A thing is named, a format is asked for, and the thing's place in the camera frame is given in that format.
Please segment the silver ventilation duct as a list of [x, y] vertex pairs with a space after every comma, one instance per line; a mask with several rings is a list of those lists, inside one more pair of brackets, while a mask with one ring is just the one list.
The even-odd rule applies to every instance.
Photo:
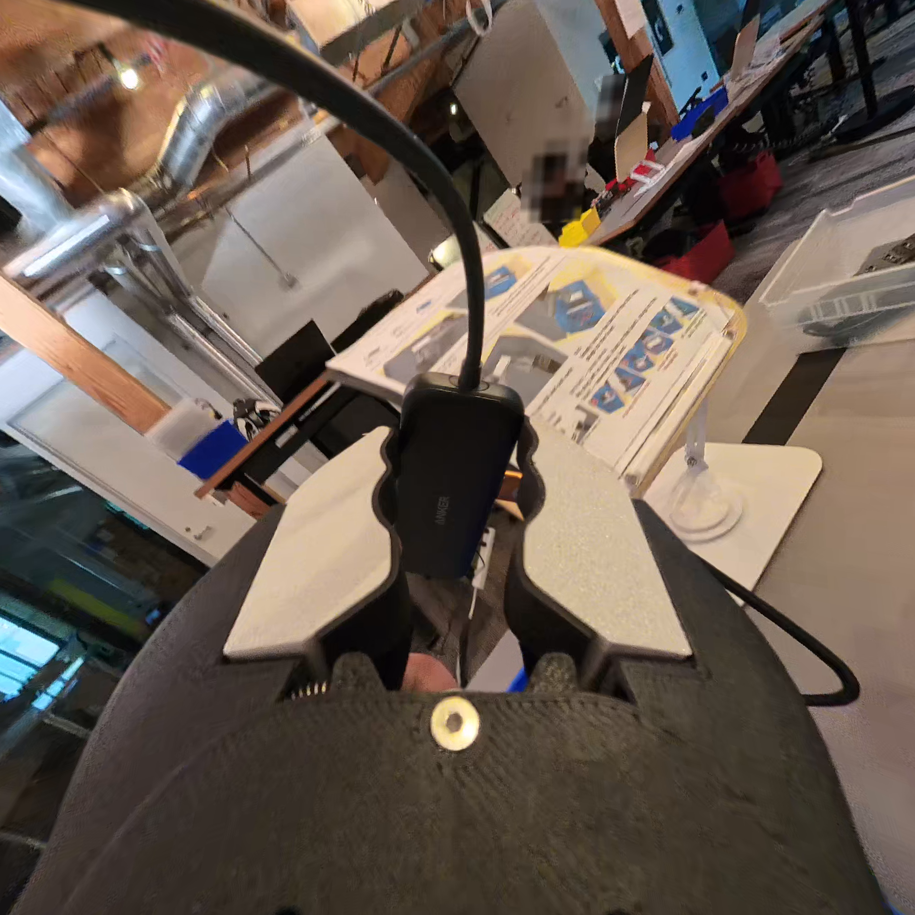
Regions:
[[38, 295], [80, 273], [124, 237], [153, 233], [155, 218], [189, 197], [220, 134], [287, 96], [243, 68], [215, 71], [177, 106], [153, 166], [131, 187], [103, 194], [78, 210], [28, 153], [24, 139], [14, 139], [14, 132], [24, 128], [4, 112], [9, 124], [2, 126], [2, 200], [20, 213], [21, 221], [13, 231], [13, 256], [2, 262], [2, 276]]

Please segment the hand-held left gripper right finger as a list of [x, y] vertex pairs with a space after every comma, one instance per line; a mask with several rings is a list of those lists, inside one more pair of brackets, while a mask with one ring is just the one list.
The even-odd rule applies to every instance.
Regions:
[[692, 646], [633, 501], [614, 470], [554, 428], [526, 422], [517, 458], [520, 533], [504, 613], [523, 667], [564, 654], [681, 662]]

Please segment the small blue bin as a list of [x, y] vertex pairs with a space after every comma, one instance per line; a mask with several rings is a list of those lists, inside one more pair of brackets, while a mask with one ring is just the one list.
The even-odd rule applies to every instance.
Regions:
[[247, 446], [248, 440], [231, 419], [219, 423], [193, 445], [178, 461], [184, 468], [201, 481], [218, 473], [224, 465]]

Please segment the clear plastic storage bin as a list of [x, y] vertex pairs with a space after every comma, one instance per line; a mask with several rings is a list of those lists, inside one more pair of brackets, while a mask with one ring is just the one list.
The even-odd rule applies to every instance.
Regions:
[[798, 354], [914, 337], [914, 177], [814, 220], [760, 303]]

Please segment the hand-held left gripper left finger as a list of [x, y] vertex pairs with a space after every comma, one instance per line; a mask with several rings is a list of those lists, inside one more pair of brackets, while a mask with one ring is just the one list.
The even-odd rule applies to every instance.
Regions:
[[229, 661], [347, 652], [402, 666], [412, 612], [395, 532], [397, 433], [378, 427], [289, 498], [225, 641]]

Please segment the slim dark grey hub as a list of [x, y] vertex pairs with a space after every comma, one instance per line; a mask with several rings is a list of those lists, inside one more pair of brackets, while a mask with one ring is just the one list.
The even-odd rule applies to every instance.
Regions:
[[455, 376], [424, 372], [407, 385], [395, 470], [406, 573], [468, 573], [524, 419], [520, 396], [501, 384], [463, 390]]

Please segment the printed instruction sheet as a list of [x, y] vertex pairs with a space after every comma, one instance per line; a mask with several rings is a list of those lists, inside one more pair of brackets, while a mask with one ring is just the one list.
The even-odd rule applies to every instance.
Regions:
[[486, 254], [483, 381], [643, 495], [745, 336], [726, 295], [600, 247]]

